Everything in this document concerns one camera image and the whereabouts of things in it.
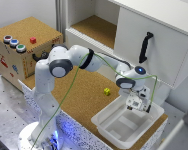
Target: yellow cube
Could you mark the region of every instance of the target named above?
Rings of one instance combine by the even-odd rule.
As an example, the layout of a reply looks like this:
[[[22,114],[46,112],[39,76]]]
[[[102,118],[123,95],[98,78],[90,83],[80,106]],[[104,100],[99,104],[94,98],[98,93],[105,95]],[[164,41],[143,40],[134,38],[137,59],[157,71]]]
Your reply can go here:
[[[104,89],[104,94],[106,96],[110,95],[110,89],[109,88]]]

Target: cable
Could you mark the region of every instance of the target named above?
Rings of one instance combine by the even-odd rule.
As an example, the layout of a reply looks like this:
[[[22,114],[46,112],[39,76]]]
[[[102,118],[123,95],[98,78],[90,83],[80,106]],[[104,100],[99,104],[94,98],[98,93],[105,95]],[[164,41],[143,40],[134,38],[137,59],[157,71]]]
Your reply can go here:
[[[75,73],[75,76],[74,76],[74,78],[73,78],[73,80],[72,80],[72,83],[71,83],[71,85],[70,85],[68,91],[66,92],[65,96],[63,97],[62,101],[60,102],[59,106],[57,107],[57,109],[56,109],[56,111],[54,112],[54,114],[52,115],[52,117],[48,120],[48,122],[45,124],[45,126],[44,126],[44,127],[42,128],[42,130],[40,131],[40,133],[39,133],[38,137],[36,138],[36,140],[35,140],[35,142],[34,142],[32,148],[31,148],[31,150],[34,148],[36,142],[38,141],[38,138],[40,137],[40,135],[41,135],[41,133],[43,132],[43,130],[45,129],[45,127],[46,127],[46,126],[48,125],[48,123],[52,120],[52,118],[54,118],[54,116],[55,116],[56,113],[58,112],[59,108],[60,108],[61,105],[63,104],[64,100],[65,100],[66,97],[68,96],[68,94],[69,94],[71,88],[73,87],[73,84],[74,84],[74,82],[75,82],[75,79],[76,79],[76,77],[77,77],[77,73],[78,73],[78,71],[79,71],[79,68],[80,68],[80,66],[81,66],[81,63],[82,63],[82,61],[84,60],[84,58],[85,58],[86,56],[88,56],[88,54],[86,54],[86,55],[81,59],[81,61],[80,61],[80,63],[79,63],[79,66],[78,66],[78,68],[77,68],[77,71],[76,71],[76,73]],[[117,73],[118,75],[120,75],[120,76],[122,76],[122,77],[124,77],[124,78],[132,79],[132,80],[140,80],[140,79],[147,79],[147,78],[155,77],[155,78],[156,78],[156,81],[155,81],[154,88],[153,88],[153,92],[152,92],[152,96],[151,96],[150,106],[148,107],[148,109],[150,109],[151,104],[152,104],[152,102],[153,102],[153,98],[154,98],[155,87],[156,87],[156,84],[157,84],[157,76],[156,76],[156,75],[151,75],[151,76],[147,76],[147,77],[143,77],[143,78],[128,78],[128,77],[123,76],[123,75],[120,74],[119,72],[117,72],[104,58],[102,58],[102,57],[99,56],[98,54],[94,54],[94,55],[96,55],[97,57],[99,57],[100,59],[102,59],[115,73]]]

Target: cabinet handle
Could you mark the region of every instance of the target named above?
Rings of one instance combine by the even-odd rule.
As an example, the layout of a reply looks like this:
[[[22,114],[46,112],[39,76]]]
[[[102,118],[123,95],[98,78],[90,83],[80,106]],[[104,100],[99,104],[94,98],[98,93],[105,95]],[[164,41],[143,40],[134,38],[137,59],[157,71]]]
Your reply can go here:
[[[47,52],[43,52],[43,53],[41,54],[41,57],[37,57],[36,54],[32,54],[32,58],[33,58],[36,62],[38,62],[38,61],[41,60],[41,59],[47,59],[48,56],[49,56],[49,53],[47,53]]]
[[[146,50],[147,50],[147,45],[148,45],[148,40],[150,38],[152,38],[154,35],[150,32],[147,32],[147,36],[145,37],[144,41],[143,41],[143,45],[141,48],[141,53],[140,53],[140,57],[139,57],[139,63],[143,63],[144,61],[147,60],[147,57],[145,56]]]

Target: robotic arm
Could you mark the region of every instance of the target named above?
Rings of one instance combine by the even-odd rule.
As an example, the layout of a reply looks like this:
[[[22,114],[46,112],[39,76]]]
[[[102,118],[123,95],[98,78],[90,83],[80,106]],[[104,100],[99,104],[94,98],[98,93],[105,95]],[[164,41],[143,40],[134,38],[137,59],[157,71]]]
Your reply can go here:
[[[117,58],[108,56],[102,53],[96,53],[94,51],[82,46],[72,46],[69,50],[63,45],[55,45],[48,58],[37,62],[35,69],[35,88],[34,99],[40,106],[42,113],[38,126],[31,134],[31,140],[35,141],[36,137],[55,112],[54,107],[59,104],[51,95],[51,91],[54,89],[54,78],[62,78],[66,76],[73,66],[79,66],[80,68],[90,72],[97,71],[102,65],[110,64],[117,72],[128,78],[144,78],[146,77],[146,71],[142,67],[130,68],[130,64],[119,60]],[[137,109],[140,111],[145,110],[148,105],[150,90],[144,86],[145,79],[133,80],[125,78],[115,73],[116,85],[120,87],[119,94],[127,98],[126,105],[128,109]],[[37,145],[45,145],[43,141],[50,141],[49,135],[55,136],[56,128],[55,117],[48,124],[48,127],[40,135],[37,141]]]

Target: cardboard box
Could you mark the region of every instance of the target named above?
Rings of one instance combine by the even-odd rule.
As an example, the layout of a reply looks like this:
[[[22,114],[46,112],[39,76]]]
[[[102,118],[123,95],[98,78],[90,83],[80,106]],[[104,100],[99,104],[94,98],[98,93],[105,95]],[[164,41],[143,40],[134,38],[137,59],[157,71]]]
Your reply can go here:
[[[4,44],[3,38],[11,35],[26,46],[25,53],[17,53],[9,44]],[[0,28],[0,73],[19,90],[18,79],[23,81],[35,71],[36,61],[32,54],[41,57],[42,52],[50,52],[53,44],[63,43],[63,35],[34,17],[29,17],[6,27]]]

